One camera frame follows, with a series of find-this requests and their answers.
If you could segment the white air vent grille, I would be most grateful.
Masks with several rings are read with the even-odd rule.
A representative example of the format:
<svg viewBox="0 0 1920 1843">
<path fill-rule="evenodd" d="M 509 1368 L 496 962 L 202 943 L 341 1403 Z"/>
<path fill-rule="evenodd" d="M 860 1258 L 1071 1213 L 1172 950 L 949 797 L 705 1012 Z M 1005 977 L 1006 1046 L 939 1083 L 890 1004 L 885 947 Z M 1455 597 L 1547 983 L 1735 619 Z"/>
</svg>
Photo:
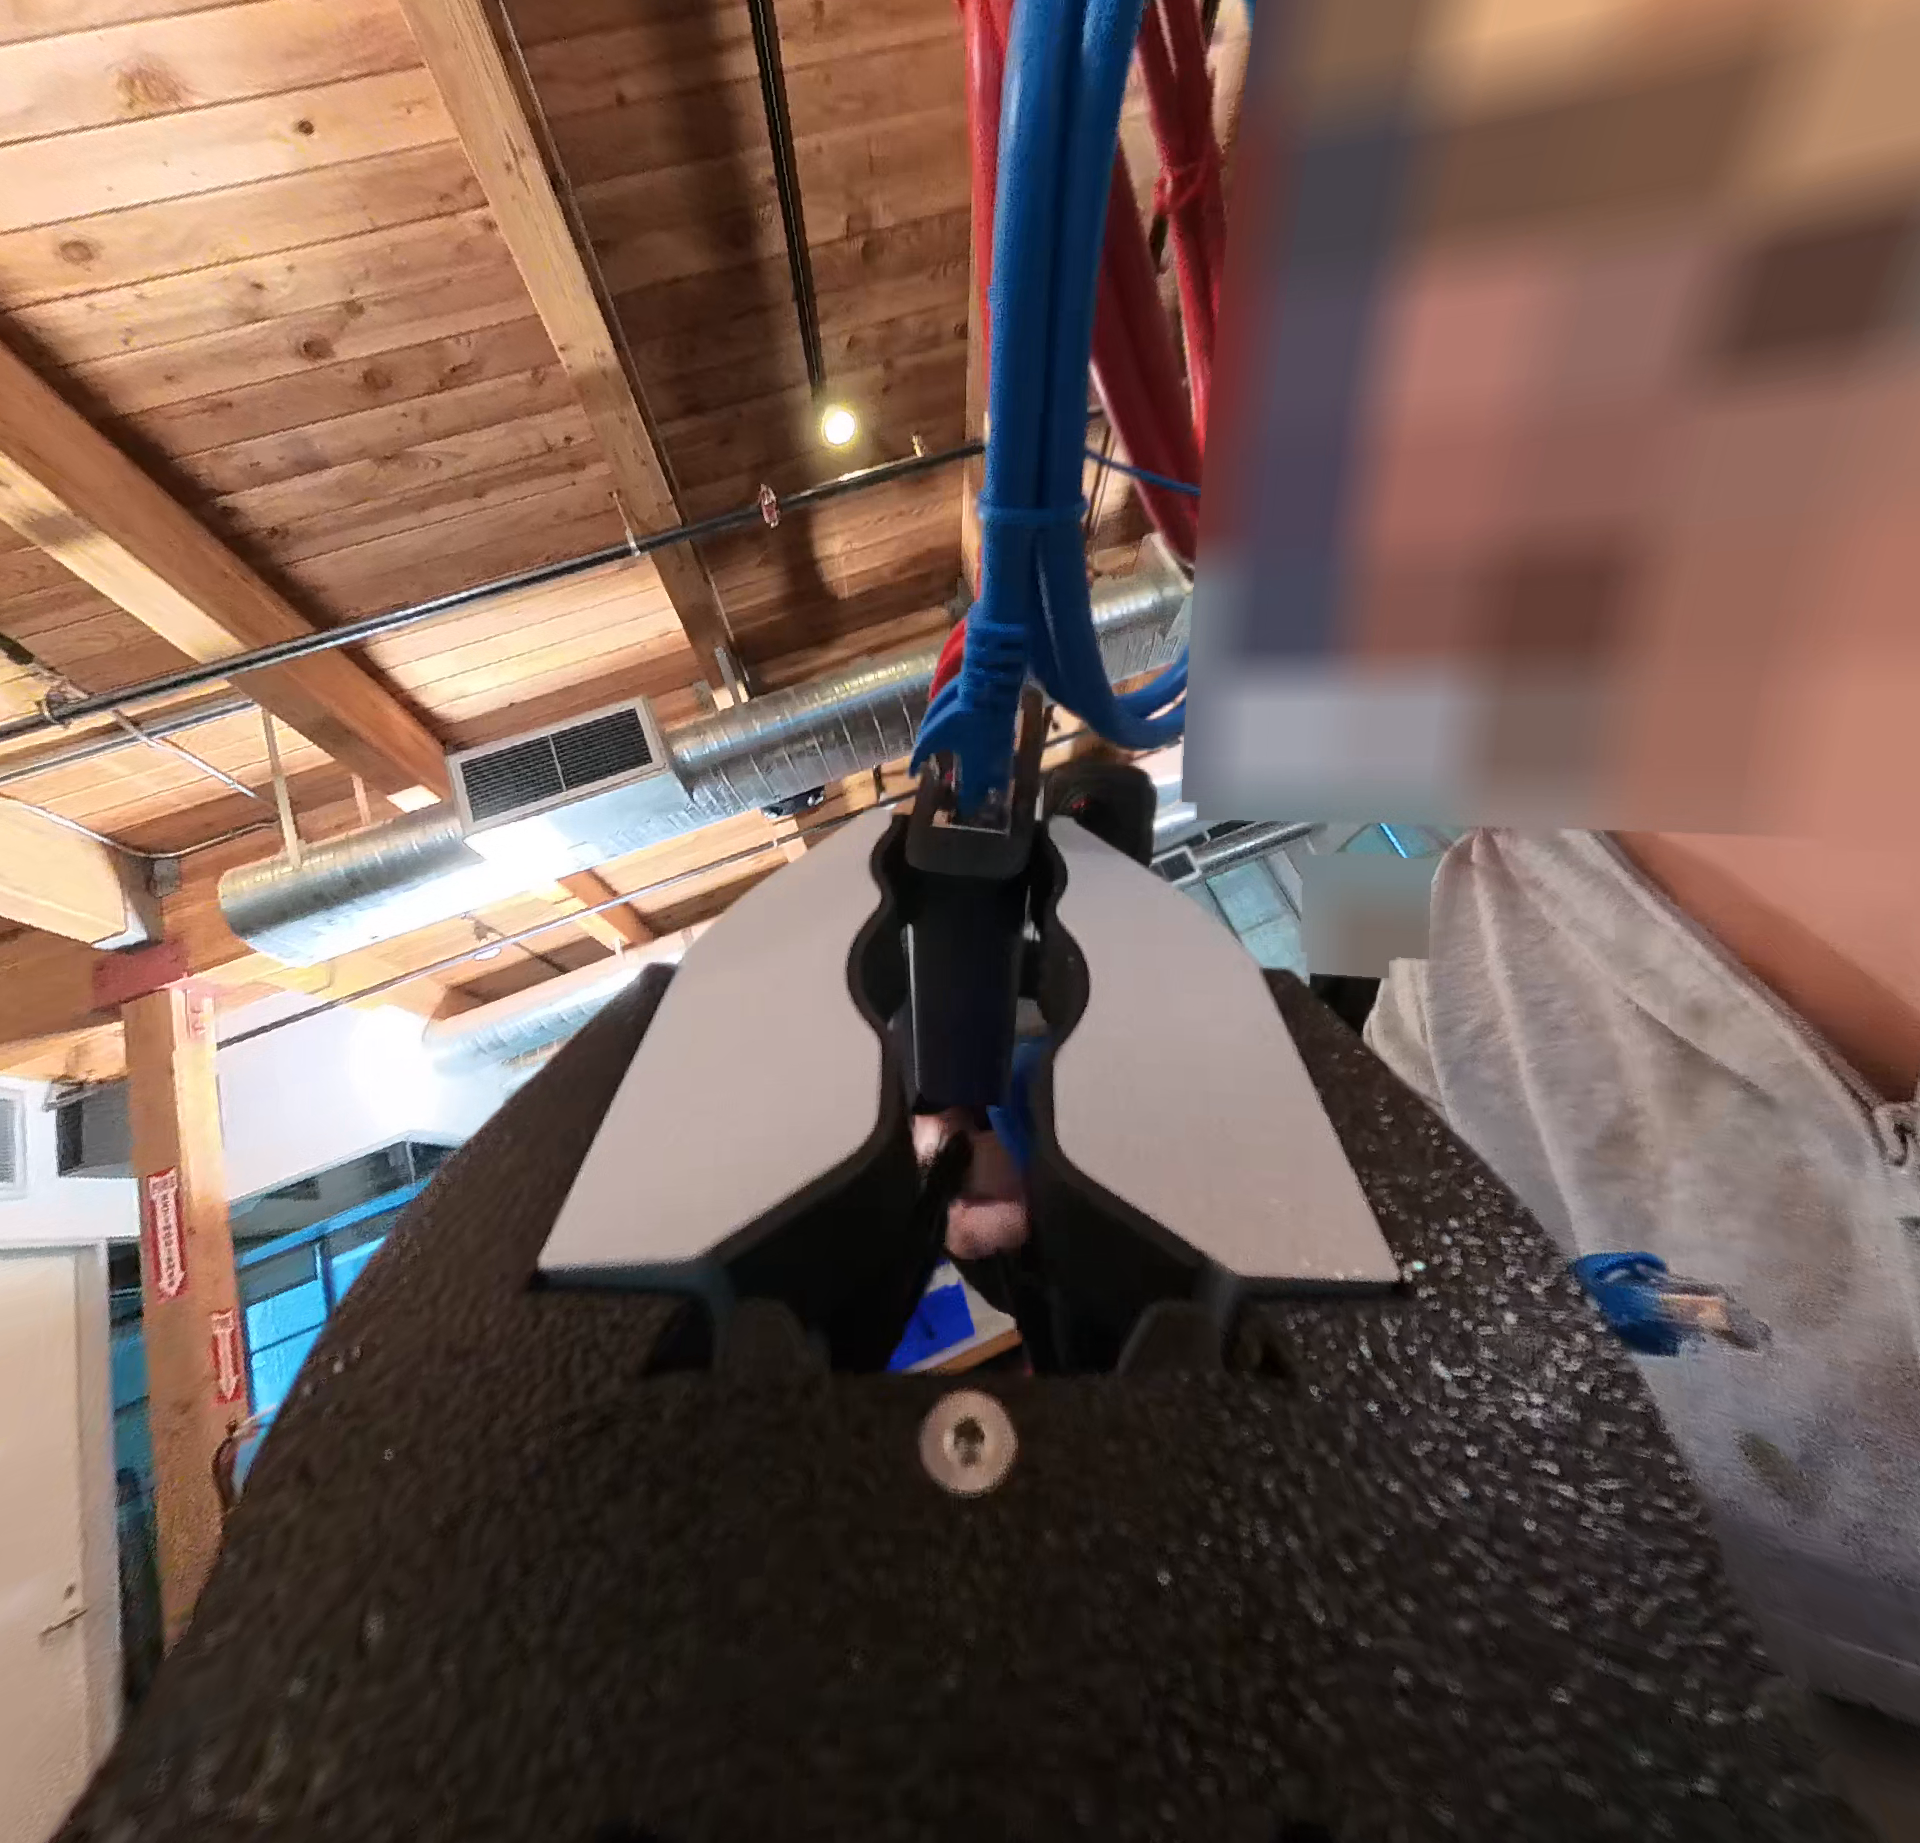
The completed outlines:
<svg viewBox="0 0 1920 1843">
<path fill-rule="evenodd" d="M 508 736 L 450 760 L 465 834 L 527 821 L 668 772 L 657 715 L 638 698 Z"/>
</svg>

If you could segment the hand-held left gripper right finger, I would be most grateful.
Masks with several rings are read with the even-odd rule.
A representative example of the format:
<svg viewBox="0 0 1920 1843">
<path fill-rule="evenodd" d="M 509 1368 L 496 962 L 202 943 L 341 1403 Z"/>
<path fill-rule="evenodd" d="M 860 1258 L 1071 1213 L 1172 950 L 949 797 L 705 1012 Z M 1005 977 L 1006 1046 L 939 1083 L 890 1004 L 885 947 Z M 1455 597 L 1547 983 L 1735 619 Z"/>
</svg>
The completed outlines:
<svg viewBox="0 0 1920 1843">
<path fill-rule="evenodd" d="M 1266 1304 L 1373 1304 L 1404 1266 L 1282 1004 L 1235 934 L 1074 818 L 1034 846 L 1021 1319 L 1043 1370 L 1156 1323 L 1224 1350 Z"/>
</svg>

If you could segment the wooden post with red signs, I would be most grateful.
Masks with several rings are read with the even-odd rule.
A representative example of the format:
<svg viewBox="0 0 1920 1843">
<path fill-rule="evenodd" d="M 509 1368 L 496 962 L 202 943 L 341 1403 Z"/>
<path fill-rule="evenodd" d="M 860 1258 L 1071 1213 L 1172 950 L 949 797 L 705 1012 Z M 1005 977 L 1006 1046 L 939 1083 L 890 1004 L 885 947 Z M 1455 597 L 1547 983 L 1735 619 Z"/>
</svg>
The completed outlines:
<svg viewBox="0 0 1920 1843">
<path fill-rule="evenodd" d="M 223 1543 L 227 1501 L 216 1458 L 250 1412 L 212 992 L 190 977 L 150 989 L 121 1005 L 119 1034 L 136 1194 L 161 1636 L 163 1648 L 174 1648 Z"/>
</svg>

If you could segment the silver ventilation duct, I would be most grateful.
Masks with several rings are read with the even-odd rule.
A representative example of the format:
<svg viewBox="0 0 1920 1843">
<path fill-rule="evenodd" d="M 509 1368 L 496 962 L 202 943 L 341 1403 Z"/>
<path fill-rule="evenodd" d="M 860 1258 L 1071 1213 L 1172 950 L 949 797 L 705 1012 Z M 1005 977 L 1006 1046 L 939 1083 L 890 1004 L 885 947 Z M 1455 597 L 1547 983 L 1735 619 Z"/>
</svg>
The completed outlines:
<svg viewBox="0 0 1920 1843">
<path fill-rule="evenodd" d="M 465 834 L 452 794 L 450 803 L 306 845 L 297 858 L 231 869 L 216 886 L 219 910 L 234 937 L 277 964 L 321 966 L 769 813 L 905 759 L 929 702 L 936 656 L 869 656 L 682 726 L 657 719 L 667 776 L 527 821 Z"/>
</svg>

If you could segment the black lighting track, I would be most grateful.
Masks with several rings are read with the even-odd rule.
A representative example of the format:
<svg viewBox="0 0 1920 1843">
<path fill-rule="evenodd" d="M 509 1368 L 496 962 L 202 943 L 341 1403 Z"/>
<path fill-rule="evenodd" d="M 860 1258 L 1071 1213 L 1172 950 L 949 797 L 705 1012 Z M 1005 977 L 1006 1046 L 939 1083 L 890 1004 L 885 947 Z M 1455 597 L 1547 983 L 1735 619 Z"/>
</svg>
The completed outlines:
<svg viewBox="0 0 1920 1843">
<path fill-rule="evenodd" d="M 779 49 L 775 0 L 746 0 L 750 41 L 763 102 L 764 143 L 779 213 L 779 239 L 795 322 L 803 354 L 803 374 L 814 399 L 825 399 L 825 337 L 805 239 L 803 184 Z"/>
</svg>

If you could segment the black ceiling pipe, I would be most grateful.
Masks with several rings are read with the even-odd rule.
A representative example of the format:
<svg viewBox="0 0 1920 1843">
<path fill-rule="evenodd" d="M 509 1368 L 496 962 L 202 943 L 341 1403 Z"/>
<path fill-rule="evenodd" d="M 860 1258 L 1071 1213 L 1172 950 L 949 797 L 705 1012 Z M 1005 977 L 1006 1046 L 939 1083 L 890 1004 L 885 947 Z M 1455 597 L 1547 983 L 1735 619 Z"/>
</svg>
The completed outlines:
<svg viewBox="0 0 1920 1843">
<path fill-rule="evenodd" d="M 773 494 L 771 507 L 777 512 L 777 524 L 782 526 L 784 520 L 799 517 L 803 511 L 816 511 L 841 498 L 853 498 L 878 487 L 912 482 L 922 476 L 932 476 L 935 472 L 949 466 L 982 459 L 986 452 L 988 439 L 977 435 L 941 450 L 927 450 L 926 454 L 863 466 L 814 487 L 793 489 L 784 494 L 777 491 Z M 739 503 L 684 526 L 650 531 L 644 536 L 629 536 L 623 543 L 607 544 L 583 555 L 529 565 L 491 584 L 476 584 L 456 592 L 445 592 L 440 597 L 417 601 L 373 615 L 360 615 L 339 626 L 309 630 L 297 636 L 240 651 L 236 656 L 223 656 L 146 681 L 134 681 L 130 685 L 87 695 L 84 698 L 53 702 L 50 710 L 5 720 L 2 745 L 12 749 L 45 734 L 61 731 L 64 726 L 113 720 L 121 711 L 130 711 L 136 705 L 171 700 L 176 696 L 196 695 L 216 685 L 238 687 L 249 677 L 286 671 L 311 657 L 355 649 L 360 645 L 387 638 L 402 630 L 416 630 L 420 626 L 440 622 L 448 615 L 467 615 L 518 593 L 529 593 L 560 584 L 571 584 L 604 569 L 636 564 L 640 560 L 657 560 L 671 548 L 696 546 L 703 540 L 739 536 L 756 527 L 773 527 L 773 520 L 767 517 L 764 505 L 760 502 Z"/>
</svg>

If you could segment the white door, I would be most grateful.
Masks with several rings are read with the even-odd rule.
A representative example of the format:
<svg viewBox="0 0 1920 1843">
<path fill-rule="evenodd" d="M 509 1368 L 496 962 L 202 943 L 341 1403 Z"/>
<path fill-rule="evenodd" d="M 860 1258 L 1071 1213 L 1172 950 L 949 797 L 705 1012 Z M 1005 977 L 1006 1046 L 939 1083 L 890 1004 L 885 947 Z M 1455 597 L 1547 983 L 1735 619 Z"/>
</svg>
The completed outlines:
<svg viewBox="0 0 1920 1843">
<path fill-rule="evenodd" d="M 2 1837 L 50 1839 L 121 1721 L 102 1246 L 2 1256 Z"/>
</svg>

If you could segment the person's grey shirt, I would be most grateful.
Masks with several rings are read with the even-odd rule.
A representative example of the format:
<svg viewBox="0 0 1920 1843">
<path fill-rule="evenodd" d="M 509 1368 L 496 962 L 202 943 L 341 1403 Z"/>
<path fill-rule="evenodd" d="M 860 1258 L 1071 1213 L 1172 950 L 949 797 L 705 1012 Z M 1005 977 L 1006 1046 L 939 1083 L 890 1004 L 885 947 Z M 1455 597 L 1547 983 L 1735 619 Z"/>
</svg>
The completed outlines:
<svg viewBox="0 0 1920 1843">
<path fill-rule="evenodd" d="M 1764 1325 L 1644 1384 L 1776 1661 L 1915 1724 L 1915 1088 L 1590 831 L 1453 842 L 1365 1037 L 1559 1254 L 1661 1258 Z"/>
</svg>

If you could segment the small network switch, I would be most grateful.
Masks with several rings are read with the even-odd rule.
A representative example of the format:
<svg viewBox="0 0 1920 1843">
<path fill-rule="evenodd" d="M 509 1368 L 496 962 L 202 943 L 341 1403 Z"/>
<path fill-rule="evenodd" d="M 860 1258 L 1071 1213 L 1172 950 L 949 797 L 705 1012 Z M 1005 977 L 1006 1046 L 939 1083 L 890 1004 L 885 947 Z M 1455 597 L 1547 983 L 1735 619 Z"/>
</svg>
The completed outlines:
<svg viewBox="0 0 1920 1843">
<path fill-rule="evenodd" d="M 915 1100 L 989 1111 L 1012 1083 L 1034 826 L 959 822 L 953 802 L 952 782 L 926 766 L 899 886 Z"/>
</svg>

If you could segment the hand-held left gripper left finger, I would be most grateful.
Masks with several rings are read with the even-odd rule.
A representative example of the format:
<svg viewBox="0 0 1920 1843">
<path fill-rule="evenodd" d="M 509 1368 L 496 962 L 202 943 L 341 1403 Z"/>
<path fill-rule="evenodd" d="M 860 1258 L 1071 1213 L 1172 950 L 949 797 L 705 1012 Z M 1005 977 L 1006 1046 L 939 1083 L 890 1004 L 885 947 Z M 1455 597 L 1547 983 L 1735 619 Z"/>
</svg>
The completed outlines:
<svg viewBox="0 0 1920 1843">
<path fill-rule="evenodd" d="M 660 994 L 537 1260 L 541 1286 L 779 1304 L 881 1371 L 936 1264 L 895 1019 L 905 818 L 857 818 L 739 899 Z"/>
</svg>

